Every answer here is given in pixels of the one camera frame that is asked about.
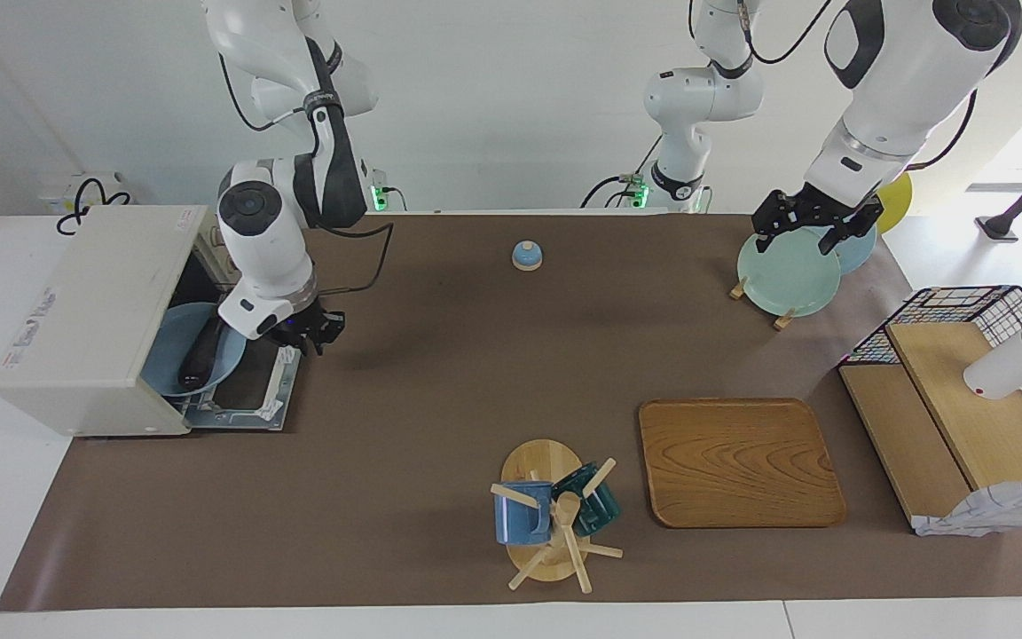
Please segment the brown table mat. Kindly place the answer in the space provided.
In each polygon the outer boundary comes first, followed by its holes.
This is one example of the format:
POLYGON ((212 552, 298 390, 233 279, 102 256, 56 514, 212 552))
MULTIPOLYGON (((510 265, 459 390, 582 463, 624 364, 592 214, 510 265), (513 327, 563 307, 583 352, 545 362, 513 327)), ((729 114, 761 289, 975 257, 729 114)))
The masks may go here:
POLYGON ((1022 529, 912 533, 836 372, 911 294, 891 252, 777 332, 727 296, 750 233, 727 214, 400 217, 283 431, 75 440, 0 611, 580 600, 573 580, 506 588, 487 486, 532 439, 617 461, 622 513, 596 541, 625 557, 594 559, 592 602, 1022 597, 1022 529), (845 521, 657 524, 637 412, 673 398, 805 401, 845 521))

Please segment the beige toaster oven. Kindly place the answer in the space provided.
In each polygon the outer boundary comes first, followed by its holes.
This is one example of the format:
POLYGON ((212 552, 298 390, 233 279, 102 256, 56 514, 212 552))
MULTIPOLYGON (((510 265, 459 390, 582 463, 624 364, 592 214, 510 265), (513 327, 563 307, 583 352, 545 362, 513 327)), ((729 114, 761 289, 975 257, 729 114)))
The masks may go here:
POLYGON ((142 371, 208 213, 92 208, 5 347, 0 398, 71 438, 190 432, 142 371))

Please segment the wooden plate rack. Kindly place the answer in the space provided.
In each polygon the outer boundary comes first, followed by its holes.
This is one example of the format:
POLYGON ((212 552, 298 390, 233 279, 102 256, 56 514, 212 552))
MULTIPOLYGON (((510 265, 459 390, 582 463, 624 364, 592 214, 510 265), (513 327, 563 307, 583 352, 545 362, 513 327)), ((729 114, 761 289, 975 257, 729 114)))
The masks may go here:
POLYGON ((753 284, 753 280, 749 276, 741 276, 737 283, 727 292, 727 296, 734 300, 734 302, 747 300, 747 302, 754 304, 756 308, 774 317, 772 327, 775 331, 783 331, 795 319, 796 308, 794 306, 782 300, 778 302, 777 299, 766 293, 765 288, 762 288, 759 284, 753 284))

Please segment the light blue racked plate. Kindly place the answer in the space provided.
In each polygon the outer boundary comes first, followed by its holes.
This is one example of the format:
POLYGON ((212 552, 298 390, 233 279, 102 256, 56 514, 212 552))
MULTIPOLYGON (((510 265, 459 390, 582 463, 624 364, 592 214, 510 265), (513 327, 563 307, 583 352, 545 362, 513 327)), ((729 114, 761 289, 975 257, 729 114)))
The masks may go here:
MULTIPOLYGON (((810 226, 807 230, 816 235, 816 239, 812 247, 812 264, 816 266, 826 266, 828 258, 820 255, 818 248, 818 242, 823 236, 826 236, 830 227, 822 226, 810 226)), ((841 240, 835 244, 832 248, 831 255, 834 255, 834 259, 838 263, 839 272, 841 275, 845 276, 849 272, 854 272, 867 263, 867 260, 875 250, 877 244, 877 229, 871 229, 864 236, 848 236, 847 239, 841 240)))

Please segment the light blue serving plate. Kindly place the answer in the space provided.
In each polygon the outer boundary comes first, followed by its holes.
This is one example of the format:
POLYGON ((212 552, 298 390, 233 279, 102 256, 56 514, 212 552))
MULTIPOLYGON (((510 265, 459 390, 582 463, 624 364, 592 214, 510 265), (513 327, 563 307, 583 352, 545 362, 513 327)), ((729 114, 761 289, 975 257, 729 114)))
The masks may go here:
POLYGON ((141 377, 158 395, 166 398, 182 398, 198 395, 223 382, 235 371, 243 359, 248 340, 231 327, 224 327, 216 346, 214 367, 210 382, 203 387, 187 390, 178 383, 179 369, 187 352, 196 341, 196 336, 211 316, 218 315, 218 304, 212 302, 191 302, 168 309, 155 335, 153 348, 147 353, 141 377))

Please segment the yellow plate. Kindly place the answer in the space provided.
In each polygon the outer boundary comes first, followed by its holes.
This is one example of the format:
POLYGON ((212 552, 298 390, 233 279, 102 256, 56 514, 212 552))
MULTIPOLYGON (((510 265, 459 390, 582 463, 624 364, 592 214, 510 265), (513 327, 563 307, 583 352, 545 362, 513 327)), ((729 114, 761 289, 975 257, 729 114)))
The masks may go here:
POLYGON ((883 206, 883 213, 877 219, 876 228, 880 234, 886 234, 897 226, 908 214, 913 199, 913 183, 911 174, 903 171, 900 177, 889 185, 877 190, 877 199, 883 206))

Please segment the dark green mug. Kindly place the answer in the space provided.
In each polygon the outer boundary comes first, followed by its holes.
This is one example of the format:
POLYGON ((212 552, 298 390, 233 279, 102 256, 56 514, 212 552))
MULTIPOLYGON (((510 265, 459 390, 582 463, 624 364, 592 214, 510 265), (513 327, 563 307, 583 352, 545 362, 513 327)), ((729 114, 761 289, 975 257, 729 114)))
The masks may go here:
POLYGON ((557 501, 561 493, 574 493, 580 498, 580 509, 575 521, 573 533, 578 537, 589 537, 600 533, 605 526, 611 524, 621 514, 621 507, 609 485, 601 481, 592 493, 584 496, 583 492, 592 478, 599 473, 600 466, 596 462, 586 462, 580 468, 573 470, 568 476, 560 478, 552 486, 552 499, 557 501))

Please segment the glass oven door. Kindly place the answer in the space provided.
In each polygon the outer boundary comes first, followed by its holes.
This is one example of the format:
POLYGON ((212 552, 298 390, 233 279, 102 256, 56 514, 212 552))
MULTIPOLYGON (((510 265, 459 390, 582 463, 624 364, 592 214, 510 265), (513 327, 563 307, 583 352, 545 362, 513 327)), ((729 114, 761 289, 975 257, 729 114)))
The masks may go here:
POLYGON ((215 387, 165 400, 194 431, 281 431, 301 359, 292 345, 248 343, 240 363, 215 387))

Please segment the wooden stepped shelf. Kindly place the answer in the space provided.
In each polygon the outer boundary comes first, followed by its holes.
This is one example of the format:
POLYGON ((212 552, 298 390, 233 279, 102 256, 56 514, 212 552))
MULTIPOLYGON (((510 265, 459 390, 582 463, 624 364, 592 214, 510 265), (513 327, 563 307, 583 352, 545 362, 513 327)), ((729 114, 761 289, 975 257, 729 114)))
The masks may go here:
POLYGON ((1022 527, 1022 395, 992 400, 963 372, 989 352, 976 324, 885 329, 888 361, 853 353, 838 371, 905 521, 917 535, 1022 527))

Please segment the blue mug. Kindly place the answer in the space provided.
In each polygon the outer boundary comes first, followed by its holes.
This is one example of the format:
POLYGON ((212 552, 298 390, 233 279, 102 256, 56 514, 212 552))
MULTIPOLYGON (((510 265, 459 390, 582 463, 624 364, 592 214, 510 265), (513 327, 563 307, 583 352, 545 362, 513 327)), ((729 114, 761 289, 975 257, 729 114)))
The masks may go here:
POLYGON ((504 546, 537 546, 551 540, 552 483, 493 483, 495 538, 504 546))

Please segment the pale green plate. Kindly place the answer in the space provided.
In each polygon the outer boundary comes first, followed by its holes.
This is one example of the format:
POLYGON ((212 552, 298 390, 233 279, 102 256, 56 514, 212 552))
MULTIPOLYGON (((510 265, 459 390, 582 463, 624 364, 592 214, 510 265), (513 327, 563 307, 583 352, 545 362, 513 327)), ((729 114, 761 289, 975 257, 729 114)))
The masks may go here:
POLYGON ((759 252, 758 235, 743 243, 737 258, 737 276, 743 292, 766 314, 804 317, 822 311, 834 300, 841 266, 834 252, 822 254, 820 236, 810 229, 779 235, 759 252))

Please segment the rectangular wooden tray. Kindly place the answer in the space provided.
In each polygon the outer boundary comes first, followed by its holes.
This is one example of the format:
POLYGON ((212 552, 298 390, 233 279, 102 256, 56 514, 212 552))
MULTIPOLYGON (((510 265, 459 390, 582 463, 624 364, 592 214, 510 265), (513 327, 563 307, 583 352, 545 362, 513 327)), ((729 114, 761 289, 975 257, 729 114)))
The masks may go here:
POLYGON ((798 398, 678 398, 638 408, 650 514, 666 529, 819 529, 847 506, 798 398))

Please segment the marble pattern cloth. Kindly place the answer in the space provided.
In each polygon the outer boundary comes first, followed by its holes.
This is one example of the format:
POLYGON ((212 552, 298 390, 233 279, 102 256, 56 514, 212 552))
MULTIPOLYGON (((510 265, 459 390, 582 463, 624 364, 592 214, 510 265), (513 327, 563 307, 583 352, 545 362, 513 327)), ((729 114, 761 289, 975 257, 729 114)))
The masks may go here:
POLYGON ((916 535, 983 537, 1022 527, 1022 480, 981 488, 954 506, 944 517, 911 517, 916 535))

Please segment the dark purple eggplant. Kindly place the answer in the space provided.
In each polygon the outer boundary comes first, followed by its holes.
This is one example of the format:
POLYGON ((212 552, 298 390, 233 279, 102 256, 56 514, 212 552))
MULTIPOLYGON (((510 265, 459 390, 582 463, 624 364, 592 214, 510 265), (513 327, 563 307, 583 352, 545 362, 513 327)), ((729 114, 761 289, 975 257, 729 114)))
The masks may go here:
POLYGON ((192 347, 188 349, 176 374, 176 383, 183 391, 194 392, 210 384, 223 326, 218 314, 211 314, 192 347))

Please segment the white wall power outlet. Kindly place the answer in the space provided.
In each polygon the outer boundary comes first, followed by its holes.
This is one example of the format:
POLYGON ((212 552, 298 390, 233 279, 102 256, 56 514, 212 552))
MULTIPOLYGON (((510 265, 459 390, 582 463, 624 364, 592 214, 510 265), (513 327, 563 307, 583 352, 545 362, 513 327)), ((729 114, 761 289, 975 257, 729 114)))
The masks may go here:
POLYGON ((39 191, 39 202, 45 215, 65 216, 73 214, 75 202, 86 208, 106 202, 137 203, 138 199, 118 171, 102 171, 46 178, 39 191))

